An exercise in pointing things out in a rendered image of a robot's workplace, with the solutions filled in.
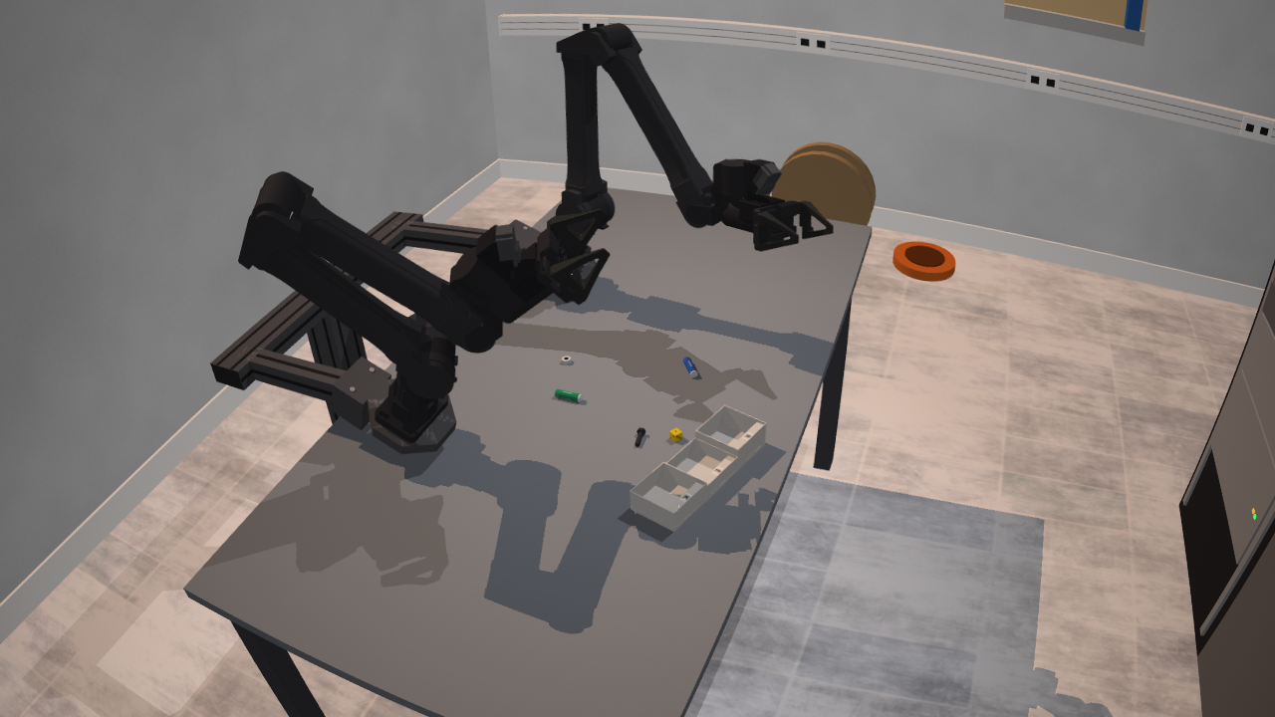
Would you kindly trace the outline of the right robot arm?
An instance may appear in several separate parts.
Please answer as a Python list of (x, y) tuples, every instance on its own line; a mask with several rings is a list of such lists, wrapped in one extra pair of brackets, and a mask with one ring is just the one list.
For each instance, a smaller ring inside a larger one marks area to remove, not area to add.
[[(504, 336), (504, 323), (529, 313), (525, 302), (547, 290), (537, 279), (537, 242), (520, 251), (514, 225), (495, 225), (453, 265), (448, 282), (323, 207), (307, 182), (280, 172), (263, 182), (238, 263), (275, 276), (397, 364), (375, 418), (417, 441), (449, 404), (458, 381), (456, 344), (487, 353)], [(397, 313), (334, 265), (414, 314)]]

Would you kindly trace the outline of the row of three labelled bins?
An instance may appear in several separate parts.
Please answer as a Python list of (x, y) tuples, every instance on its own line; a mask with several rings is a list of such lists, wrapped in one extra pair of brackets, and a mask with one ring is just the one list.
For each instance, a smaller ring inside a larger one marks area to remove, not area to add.
[(765, 436), (766, 422), (723, 404), (696, 427), (692, 441), (632, 487), (632, 510), (680, 528), (765, 445)]

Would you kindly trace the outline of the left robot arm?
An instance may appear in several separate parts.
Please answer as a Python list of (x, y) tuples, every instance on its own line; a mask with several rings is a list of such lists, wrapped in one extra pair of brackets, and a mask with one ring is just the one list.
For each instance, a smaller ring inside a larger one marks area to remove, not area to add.
[(720, 222), (743, 230), (740, 219), (754, 223), (754, 209), (785, 202), (766, 195), (782, 176), (771, 159), (720, 159), (713, 166), (710, 180), (646, 75), (638, 55), (643, 48), (629, 27), (621, 23), (594, 27), (556, 45), (565, 73), (567, 128), (566, 190), (556, 216), (602, 209), (607, 217), (598, 230), (609, 228), (607, 222), (615, 216), (609, 182), (601, 179), (597, 68), (609, 73), (618, 85), (663, 166), (677, 199), (674, 204), (688, 226), (703, 228)]

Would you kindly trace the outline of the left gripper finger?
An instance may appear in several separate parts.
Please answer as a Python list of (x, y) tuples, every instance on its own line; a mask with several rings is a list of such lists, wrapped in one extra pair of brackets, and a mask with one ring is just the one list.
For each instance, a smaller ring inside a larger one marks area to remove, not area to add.
[[(811, 227), (811, 216), (826, 226), (826, 230), (813, 231)], [(833, 233), (833, 223), (826, 221), (826, 218), (813, 207), (812, 202), (802, 202), (802, 239), (812, 239), (827, 233)]]
[[(771, 242), (771, 226), (776, 230), (790, 236), (790, 239), (782, 240), (778, 242)], [(799, 235), (790, 230), (788, 226), (783, 225), (774, 216), (769, 214), (766, 211), (760, 212), (757, 216), (757, 250), (766, 251), (775, 248), (784, 248), (788, 245), (798, 244)]]

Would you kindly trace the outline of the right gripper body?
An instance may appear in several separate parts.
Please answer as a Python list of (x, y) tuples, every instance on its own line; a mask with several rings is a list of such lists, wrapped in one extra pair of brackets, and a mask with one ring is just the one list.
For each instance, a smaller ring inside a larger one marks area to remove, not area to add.
[[(529, 304), (530, 306), (536, 306), (544, 299), (548, 299), (551, 293), (556, 293), (558, 299), (562, 299), (564, 302), (571, 301), (571, 302), (578, 302), (578, 305), (581, 304), (580, 301), (578, 301), (578, 299), (574, 299), (574, 296), (570, 292), (567, 292), (567, 290), (562, 290), (562, 286), (550, 274), (551, 265), (555, 265), (560, 262), (566, 262), (572, 258), (566, 249), (564, 249), (562, 251), (558, 250), (558, 239), (561, 239), (562, 242), (565, 242), (566, 245), (570, 244), (567, 242), (566, 239), (562, 237), (562, 235), (560, 235), (555, 228), (552, 228), (550, 226), (550, 221), (547, 221), (547, 230), (541, 232), (539, 236), (537, 237), (537, 279), (539, 279), (541, 283), (544, 283), (547, 290), (538, 292), (534, 296), (534, 299), (530, 299), (528, 302), (521, 300), (523, 302)], [(561, 260), (561, 258), (564, 260)]]

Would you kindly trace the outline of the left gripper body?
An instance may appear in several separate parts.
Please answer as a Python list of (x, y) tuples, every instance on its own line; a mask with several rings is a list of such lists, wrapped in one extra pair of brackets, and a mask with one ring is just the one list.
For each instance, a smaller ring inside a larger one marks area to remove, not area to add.
[[(794, 226), (794, 217), (793, 216), (799, 214), (799, 226), (802, 227), (802, 202), (793, 202), (793, 200), (792, 202), (782, 202), (782, 203), (776, 203), (776, 204), (773, 204), (773, 205), (769, 205), (769, 207), (756, 208), (756, 209), (754, 209), (754, 223), (748, 222), (748, 221), (741, 221), (740, 219), (740, 225), (742, 226), (742, 228), (745, 231), (747, 231), (747, 232), (754, 233), (754, 248), (755, 248), (755, 250), (757, 250), (757, 214), (760, 212), (764, 212), (764, 211), (766, 211), (768, 213), (770, 213), (771, 216), (774, 216), (778, 221), (782, 221), (782, 221), (782, 223), (783, 225), (785, 223), (785, 226), (788, 226), (796, 233), (797, 233), (797, 226)], [(776, 230), (775, 227), (771, 226), (771, 242), (782, 241), (785, 237), (789, 237), (789, 236), (787, 233), (782, 232), (780, 230)]]

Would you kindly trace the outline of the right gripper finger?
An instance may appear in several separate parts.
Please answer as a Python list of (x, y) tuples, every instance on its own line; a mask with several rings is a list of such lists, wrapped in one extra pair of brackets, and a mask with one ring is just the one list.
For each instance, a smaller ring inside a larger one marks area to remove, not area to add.
[[(571, 274), (571, 270), (575, 270), (578, 267), (584, 265), (588, 262), (593, 262), (594, 259), (601, 260), (595, 263), (592, 274), (586, 278), (586, 282), (580, 282), (578, 277)], [(562, 286), (562, 290), (567, 290), (574, 299), (578, 299), (580, 302), (586, 302), (589, 293), (592, 293), (594, 282), (598, 276), (601, 276), (601, 270), (603, 269), (603, 265), (606, 265), (607, 260), (609, 260), (609, 251), (607, 251), (606, 248), (602, 248), (601, 250), (589, 251), (584, 255), (571, 258), (567, 262), (551, 265), (551, 276)]]
[[(583, 251), (584, 248), (586, 248), (586, 244), (589, 241), (592, 241), (592, 237), (593, 237), (594, 232), (598, 228), (601, 228), (601, 225), (602, 225), (603, 219), (606, 219), (606, 216), (607, 216), (606, 212), (603, 212), (602, 209), (588, 211), (588, 212), (583, 212), (583, 213), (578, 213), (578, 214), (569, 214), (569, 216), (555, 216), (555, 217), (552, 217), (550, 219), (550, 226), (552, 228), (555, 228), (560, 235), (562, 235), (562, 237), (566, 239), (567, 242), (571, 242), (575, 248), (578, 248), (579, 251)], [(567, 226), (567, 225), (578, 223), (580, 221), (586, 221), (586, 219), (592, 219), (592, 218), (595, 218), (595, 219), (593, 221), (592, 226), (589, 226), (586, 228), (586, 232), (584, 232), (584, 233), (574, 232)]]

